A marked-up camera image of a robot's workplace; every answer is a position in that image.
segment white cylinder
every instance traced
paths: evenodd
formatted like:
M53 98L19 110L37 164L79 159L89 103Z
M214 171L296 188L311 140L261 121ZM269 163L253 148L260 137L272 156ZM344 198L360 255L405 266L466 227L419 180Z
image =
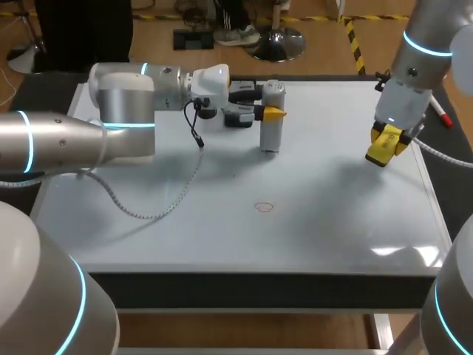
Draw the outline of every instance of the white cylinder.
M473 217L458 234L422 309L430 355L473 354Z
M103 289L2 202L0 225L0 354L115 354L118 317Z

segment power cord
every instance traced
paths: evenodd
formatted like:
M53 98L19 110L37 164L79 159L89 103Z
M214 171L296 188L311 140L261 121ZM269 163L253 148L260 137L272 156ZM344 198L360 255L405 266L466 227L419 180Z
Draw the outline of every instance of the power cord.
M183 17L184 24L192 30L207 24L205 11L198 5L197 0L176 0L174 10Z
M12 98L15 97L16 95L16 88L12 85L12 83L10 83L10 81L8 80L7 78L7 75L5 74L5 72L3 71L2 68L0 68L0 72L1 74L3 75L4 79L5 79L5 82L7 83L7 85L12 89L12 95L10 95L7 99L3 100L2 102L0 102L0 107L4 106L8 101L10 101Z
M433 149L431 146L428 146L427 144L425 144L423 141L420 141L418 138L414 138L413 141L420 147L422 148L423 150L425 150L426 152L429 152L430 154L432 155L435 155L441 159L444 159L446 161L448 161L449 163L452 163L454 165L458 165L458 166L462 166L464 168L469 168L469 169L473 169L473 163L467 163L465 161L461 161L461 160L458 160L458 159L455 159L455 158L452 158L452 157L449 157L448 155L446 154L443 154L443 153L440 153L438 150L436 149Z
M150 5L143 6L143 7L132 7L133 11L143 11L143 10L149 10L152 9L156 5L156 0L152 0Z
M133 212L129 209L127 209L121 202L118 200L117 195L114 193L113 189L110 187L110 185L102 179L100 176L95 174L94 172L91 172L89 170L76 170L74 172L69 172L76 174L78 178L87 176L88 178L93 179L97 183L99 183L106 191L107 194L109 194L110 198L112 199L113 203L125 214L127 214L130 217L137 218L138 220L162 220L164 217L166 217L168 214L173 212L177 206L182 202L184 197L187 195L187 192L189 190L189 187L191 187L192 182L194 181L199 169L200 165L202 164L202 158L203 158L203 149L200 150L200 155L199 155L199 160L197 161L197 165L194 169L194 172L192 173L191 178L188 180L187 184L184 186L183 190L181 193L177 196L176 200L163 212L159 214L140 214L137 212ZM66 174L65 172L56 172L56 173L47 173L45 175L42 175L40 177L34 178L32 180L26 180L26 181L20 181L20 182L7 182L7 181L0 181L0 188L4 189L22 189L24 187L29 187L33 185L37 185L39 183L43 183L44 181L53 178L55 176L59 176L62 174Z
M194 104L194 121L192 122L191 124L191 120L189 120L189 117L187 116L187 108L190 104ZM199 111L203 108L203 107L208 107L210 105L210 100L208 98L204 98L204 100L201 100L199 98L196 98L194 100L190 100L185 106L184 106L184 117L186 118L186 121L187 121L187 124L189 125L189 127L191 127L191 134L192 134L192 137L194 137L194 140L196 141L197 145L199 146L199 148L203 148L204 147L204 141L202 139L202 137L200 137L199 134L197 134L197 131L195 130L195 123L197 122L197 116L199 115Z

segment shoe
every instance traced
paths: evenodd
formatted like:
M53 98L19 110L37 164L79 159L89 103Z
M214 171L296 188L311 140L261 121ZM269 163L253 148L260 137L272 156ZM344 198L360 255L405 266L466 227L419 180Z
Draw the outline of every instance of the shoe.
M258 43L259 33L249 24L244 30L217 30L214 32L214 40L227 47L251 46Z
M289 8L290 8L290 0L282 0L281 11L289 11Z

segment black cloth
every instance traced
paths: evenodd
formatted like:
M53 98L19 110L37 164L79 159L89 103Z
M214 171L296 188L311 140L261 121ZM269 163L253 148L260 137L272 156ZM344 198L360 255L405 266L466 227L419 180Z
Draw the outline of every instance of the black cloth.
M251 24L243 0L214 0L217 23L226 30L244 30Z
M129 61L131 0L35 0L53 69L88 70L97 61Z

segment person's leg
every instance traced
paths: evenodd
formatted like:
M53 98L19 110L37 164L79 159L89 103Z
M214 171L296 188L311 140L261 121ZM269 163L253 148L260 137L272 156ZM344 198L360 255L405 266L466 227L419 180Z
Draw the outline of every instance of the person's leg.
M97 61L128 62L133 40L131 0L86 0L86 6Z
M35 0L35 8L52 69L81 72L93 63L91 37L83 26L82 0Z
M214 32L215 42L224 46L255 44L259 33L251 24L243 0L214 0L217 22L222 29Z

